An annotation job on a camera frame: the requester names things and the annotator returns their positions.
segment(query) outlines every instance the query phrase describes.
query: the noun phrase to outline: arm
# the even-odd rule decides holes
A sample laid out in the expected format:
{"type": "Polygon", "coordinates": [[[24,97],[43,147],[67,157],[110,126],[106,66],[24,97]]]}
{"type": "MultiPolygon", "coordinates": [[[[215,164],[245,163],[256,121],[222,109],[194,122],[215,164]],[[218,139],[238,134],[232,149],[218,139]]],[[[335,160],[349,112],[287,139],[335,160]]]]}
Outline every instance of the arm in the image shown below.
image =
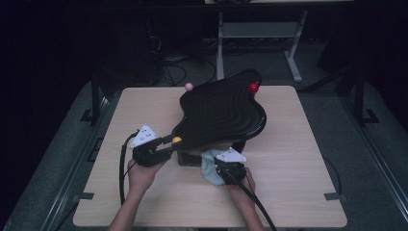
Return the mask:
{"type": "Polygon", "coordinates": [[[134,160],[129,161],[129,192],[108,230],[132,229],[141,199],[153,184],[156,173],[164,164],[142,167],[135,164],[134,160]]]}
{"type": "MultiPolygon", "coordinates": [[[[253,190],[253,193],[255,193],[255,181],[252,178],[249,168],[246,168],[246,177],[247,178],[243,178],[242,184],[250,191],[253,190]]],[[[240,211],[240,214],[245,221],[247,229],[250,231],[265,230],[265,227],[255,210],[255,202],[249,198],[249,196],[243,190],[241,190],[239,186],[228,185],[227,187],[232,201],[240,211]]]]}

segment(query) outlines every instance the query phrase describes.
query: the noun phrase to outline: light wood table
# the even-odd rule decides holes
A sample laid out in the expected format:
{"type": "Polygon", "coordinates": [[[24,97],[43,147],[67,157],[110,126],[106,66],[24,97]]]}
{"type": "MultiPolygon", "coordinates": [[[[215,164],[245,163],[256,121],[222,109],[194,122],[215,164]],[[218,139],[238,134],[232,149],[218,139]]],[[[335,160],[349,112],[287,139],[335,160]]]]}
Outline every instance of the light wood table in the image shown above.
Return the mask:
{"type": "MultiPolygon", "coordinates": [[[[184,88],[123,91],[84,190],[94,193],[93,199],[80,201],[73,219],[76,225],[109,226],[120,207],[121,146],[144,123],[158,136],[168,135],[183,117],[179,98],[184,91],[184,88]]],[[[345,226],[340,201],[327,201],[324,197],[325,193],[334,193],[335,188],[294,88],[261,86],[255,97],[267,112],[267,126],[246,143],[243,155],[256,180],[256,194],[274,224],[345,226]]],[[[128,149],[126,160],[130,160],[131,153],[128,149]]],[[[260,216],[268,226],[261,213],[260,216]]],[[[144,196],[135,226],[244,227],[244,223],[225,187],[203,179],[199,167],[180,167],[177,155],[173,154],[144,196]]]]}

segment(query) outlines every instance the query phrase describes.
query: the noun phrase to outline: light blue cloth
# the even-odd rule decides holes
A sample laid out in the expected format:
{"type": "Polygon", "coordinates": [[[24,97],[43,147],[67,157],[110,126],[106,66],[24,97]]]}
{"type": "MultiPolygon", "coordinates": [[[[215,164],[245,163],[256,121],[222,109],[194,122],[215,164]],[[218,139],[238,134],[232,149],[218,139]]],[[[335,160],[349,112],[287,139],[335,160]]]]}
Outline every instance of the light blue cloth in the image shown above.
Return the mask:
{"type": "Polygon", "coordinates": [[[201,153],[201,175],[216,186],[225,185],[224,180],[222,180],[216,171],[216,164],[214,162],[214,157],[222,152],[222,150],[209,149],[201,153]]]}

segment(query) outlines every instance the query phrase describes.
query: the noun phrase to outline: pink ball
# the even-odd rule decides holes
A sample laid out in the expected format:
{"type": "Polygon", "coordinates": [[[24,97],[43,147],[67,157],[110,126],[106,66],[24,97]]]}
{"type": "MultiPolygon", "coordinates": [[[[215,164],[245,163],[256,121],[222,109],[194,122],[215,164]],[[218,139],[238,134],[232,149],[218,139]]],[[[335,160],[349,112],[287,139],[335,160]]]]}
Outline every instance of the pink ball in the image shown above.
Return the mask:
{"type": "Polygon", "coordinates": [[[184,88],[186,89],[186,91],[190,91],[194,88],[194,86],[191,83],[187,83],[184,88]]]}

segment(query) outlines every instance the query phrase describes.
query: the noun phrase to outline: person's left hand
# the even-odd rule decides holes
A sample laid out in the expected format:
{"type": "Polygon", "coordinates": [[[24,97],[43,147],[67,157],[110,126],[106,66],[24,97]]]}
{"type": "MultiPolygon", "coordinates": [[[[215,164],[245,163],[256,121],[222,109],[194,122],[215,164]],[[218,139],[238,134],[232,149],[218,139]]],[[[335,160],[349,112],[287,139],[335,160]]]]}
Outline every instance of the person's left hand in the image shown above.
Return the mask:
{"type": "Polygon", "coordinates": [[[165,163],[162,162],[153,167],[143,167],[135,160],[130,160],[128,163],[129,193],[144,194],[153,184],[156,173],[165,163]]]}

